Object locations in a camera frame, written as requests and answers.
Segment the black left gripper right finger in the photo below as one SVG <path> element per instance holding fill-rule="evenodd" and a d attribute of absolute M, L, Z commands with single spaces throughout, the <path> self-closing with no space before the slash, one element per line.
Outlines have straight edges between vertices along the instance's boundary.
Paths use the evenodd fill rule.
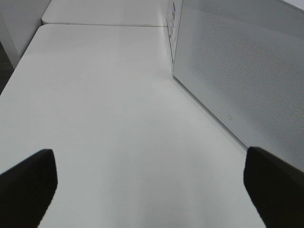
<path fill-rule="evenodd" d="M 304 226 L 302 171 L 260 147 L 249 147 L 243 183 L 266 227 Z"/>

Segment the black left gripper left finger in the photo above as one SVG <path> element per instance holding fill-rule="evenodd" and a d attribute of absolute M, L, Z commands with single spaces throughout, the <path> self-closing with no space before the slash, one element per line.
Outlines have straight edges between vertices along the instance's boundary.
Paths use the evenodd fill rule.
<path fill-rule="evenodd" d="M 52 149 L 29 156 L 0 175 L 0 226 L 37 228 L 58 185 Z"/>

